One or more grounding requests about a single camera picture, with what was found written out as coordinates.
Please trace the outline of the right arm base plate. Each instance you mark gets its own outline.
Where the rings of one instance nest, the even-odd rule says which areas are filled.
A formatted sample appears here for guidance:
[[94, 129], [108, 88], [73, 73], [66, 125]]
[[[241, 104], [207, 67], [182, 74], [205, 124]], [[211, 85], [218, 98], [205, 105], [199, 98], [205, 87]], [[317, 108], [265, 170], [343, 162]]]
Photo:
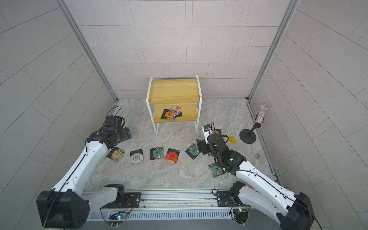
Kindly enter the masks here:
[[214, 190], [213, 194], [216, 196], [217, 205], [220, 208], [223, 207], [247, 207], [247, 205], [241, 203], [240, 201], [234, 201], [233, 198], [231, 198], [229, 191], [218, 191]]

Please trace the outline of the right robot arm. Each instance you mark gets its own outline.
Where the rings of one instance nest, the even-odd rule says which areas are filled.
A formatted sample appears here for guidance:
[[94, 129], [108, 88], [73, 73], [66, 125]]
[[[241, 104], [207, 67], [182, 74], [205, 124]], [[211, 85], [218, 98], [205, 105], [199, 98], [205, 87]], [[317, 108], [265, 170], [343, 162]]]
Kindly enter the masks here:
[[310, 198], [279, 185], [248, 161], [240, 153], [229, 149], [223, 136], [204, 132], [201, 152], [209, 152], [215, 164], [238, 178], [229, 190], [233, 205], [246, 205], [272, 218], [283, 230], [309, 230], [316, 221]]

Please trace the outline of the black green tea bag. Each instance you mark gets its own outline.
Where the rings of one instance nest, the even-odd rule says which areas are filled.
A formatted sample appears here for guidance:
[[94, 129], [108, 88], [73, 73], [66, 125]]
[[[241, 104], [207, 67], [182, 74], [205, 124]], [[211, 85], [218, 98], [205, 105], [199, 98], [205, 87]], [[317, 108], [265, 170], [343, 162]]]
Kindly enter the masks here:
[[157, 160], [164, 158], [164, 150], [163, 147], [156, 147], [149, 150], [149, 159], [150, 160]]

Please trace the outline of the dark green tea bag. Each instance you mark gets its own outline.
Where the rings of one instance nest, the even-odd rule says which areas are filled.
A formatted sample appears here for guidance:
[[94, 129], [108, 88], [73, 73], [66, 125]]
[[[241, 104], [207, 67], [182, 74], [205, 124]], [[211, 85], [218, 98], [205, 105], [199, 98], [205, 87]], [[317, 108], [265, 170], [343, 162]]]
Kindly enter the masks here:
[[216, 163], [212, 163], [209, 165], [209, 170], [213, 176], [213, 178], [216, 178], [220, 175], [223, 175], [225, 174], [226, 172], [221, 168], [219, 167]]

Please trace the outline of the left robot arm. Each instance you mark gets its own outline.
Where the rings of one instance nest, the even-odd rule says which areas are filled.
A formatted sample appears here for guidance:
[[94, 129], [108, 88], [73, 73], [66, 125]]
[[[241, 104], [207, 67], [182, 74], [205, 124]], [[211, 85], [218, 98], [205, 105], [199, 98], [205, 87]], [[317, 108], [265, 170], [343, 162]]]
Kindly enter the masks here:
[[42, 227], [49, 229], [79, 229], [96, 210], [128, 205], [123, 185], [109, 184], [103, 189], [84, 195], [83, 190], [100, 159], [117, 144], [131, 139], [130, 130], [108, 128], [91, 134], [85, 147], [69, 171], [49, 191], [42, 191], [36, 199]]

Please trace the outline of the green label tea bag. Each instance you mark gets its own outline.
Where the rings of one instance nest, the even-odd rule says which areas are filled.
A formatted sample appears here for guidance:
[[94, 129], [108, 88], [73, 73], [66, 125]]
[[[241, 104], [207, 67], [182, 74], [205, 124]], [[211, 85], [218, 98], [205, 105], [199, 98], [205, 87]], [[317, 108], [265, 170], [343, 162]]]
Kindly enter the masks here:
[[191, 157], [193, 160], [195, 160], [198, 155], [200, 154], [198, 146], [196, 144], [191, 144], [187, 149], [186, 149], [186, 154]]

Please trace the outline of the yellow label tea bag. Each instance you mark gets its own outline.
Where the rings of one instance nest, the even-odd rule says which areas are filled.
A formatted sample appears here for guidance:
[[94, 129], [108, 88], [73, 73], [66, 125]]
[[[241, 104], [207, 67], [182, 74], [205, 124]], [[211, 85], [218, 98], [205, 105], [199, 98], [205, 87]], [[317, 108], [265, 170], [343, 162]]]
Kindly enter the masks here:
[[221, 129], [213, 129], [211, 130], [211, 134], [219, 134], [220, 136], [222, 135], [222, 130]]
[[111, 151], [107, 154], [106, 157], [114, 162], [118, 162], [124, 154], [125, 154], [124, 150], [118, 147], [114, 147], [111, 149]]

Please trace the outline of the white label tea bag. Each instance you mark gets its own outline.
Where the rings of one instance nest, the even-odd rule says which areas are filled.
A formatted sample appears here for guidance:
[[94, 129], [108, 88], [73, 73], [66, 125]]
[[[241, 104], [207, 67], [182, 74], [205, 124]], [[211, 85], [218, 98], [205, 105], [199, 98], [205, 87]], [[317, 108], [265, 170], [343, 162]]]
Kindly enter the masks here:
[[131, 165], [138, 164], [144, 161], [143, 150], [138, 149], [129, 153], [131, 158]]

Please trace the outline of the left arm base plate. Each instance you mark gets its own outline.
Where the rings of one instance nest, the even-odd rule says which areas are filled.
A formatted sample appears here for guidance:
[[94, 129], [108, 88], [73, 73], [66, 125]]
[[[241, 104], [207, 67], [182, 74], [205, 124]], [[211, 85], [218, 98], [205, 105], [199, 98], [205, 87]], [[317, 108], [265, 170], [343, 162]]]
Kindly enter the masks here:
[[118, 194], [117, 199], [105, 206], [103, 209], [131, 209], [138, 208], [140, 205], [141, 193]]

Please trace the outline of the red tea bag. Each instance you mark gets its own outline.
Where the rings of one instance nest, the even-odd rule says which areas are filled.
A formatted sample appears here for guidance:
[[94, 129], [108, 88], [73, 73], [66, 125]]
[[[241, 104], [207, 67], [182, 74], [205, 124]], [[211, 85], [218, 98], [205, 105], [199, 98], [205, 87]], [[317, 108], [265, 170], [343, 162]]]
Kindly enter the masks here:
[[177, 149], [168, 148], [165, 160], [169, 163], [176, 164], [179, 158], [180, 151]]

